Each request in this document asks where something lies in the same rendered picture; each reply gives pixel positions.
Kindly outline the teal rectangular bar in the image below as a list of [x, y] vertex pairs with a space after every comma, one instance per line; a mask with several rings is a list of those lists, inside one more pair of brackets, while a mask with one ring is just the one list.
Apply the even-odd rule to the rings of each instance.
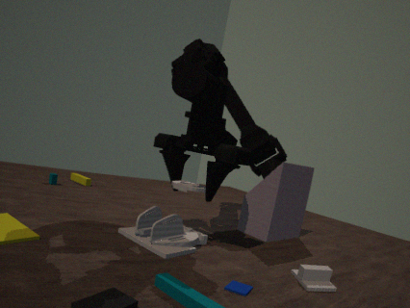
[[207, 296], [202, 295], [195, 289], [190, 288], [180, 280], [168, 273], [155, 275], [155, 284], [162, 292], [173, 297], [187, 308], [225, 308]]

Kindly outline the yellow rectangular bar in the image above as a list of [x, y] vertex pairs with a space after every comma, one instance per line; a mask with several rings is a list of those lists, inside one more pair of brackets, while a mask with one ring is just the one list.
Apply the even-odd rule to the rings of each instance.
[[71, 179], [70, 179], [71, 181], [74, 181], [84, 186], [90, 186], [91, 184], [90, 178], [83, 176], [81, 174], [78, 174], [78, 173], [70, 173], [70, 174], [71, 174]]

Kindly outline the blue flat rectangular block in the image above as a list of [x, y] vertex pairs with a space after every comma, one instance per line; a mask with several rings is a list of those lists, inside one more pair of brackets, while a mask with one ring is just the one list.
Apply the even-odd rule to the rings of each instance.
[[252, 289], [253, 287], [251, 287], [250, 285], [245, 285], [242, 282], [239, 283], [234, 280], [224, 287], [224, 290], [227, 290], [229, 292], [233, 292], [239, 295], [247, 295]]

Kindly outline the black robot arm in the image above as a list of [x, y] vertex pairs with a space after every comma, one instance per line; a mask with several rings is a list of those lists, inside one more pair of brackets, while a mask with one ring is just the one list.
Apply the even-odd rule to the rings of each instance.
[[[184, 54], [172, 62], [173, 91], [192, 102], [192, 107], [223, 111], [225, 105], [241, 130], [242, 147], [251, 149], [252, 172], [258, 177], [268, 177], [287, 161], [287, 155], [278, 138], [254, 123], [227, 78], [228, 67], [221, 53], [200, 38], [185, 46], [183, 51]], [[276, 153], [274, 148], [279, 153], [271, 157]]]

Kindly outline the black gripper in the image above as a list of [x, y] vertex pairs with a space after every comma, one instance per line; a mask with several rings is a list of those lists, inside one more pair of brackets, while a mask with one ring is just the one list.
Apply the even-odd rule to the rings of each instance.
[[182, 179], [184, 164], [191, 157], [184, 154], [186, 150], [215, 156], [215, 162], [207, 162], [206, 201], [213, 200], [232, 170], [239, 169], [239, 165], [251, 165], [251, 149], [219, 143], [220, 125], [226, 123], [222, 115], [223, 111], [217, 109], [192, 107], [190, 111], [185, 111], [185, 116], [189, 117], [186, 135], [178, 137], [159, 133], [154, 142], [155, 147], [163, 148], [159, 153], [163, 155], [170, 183]]

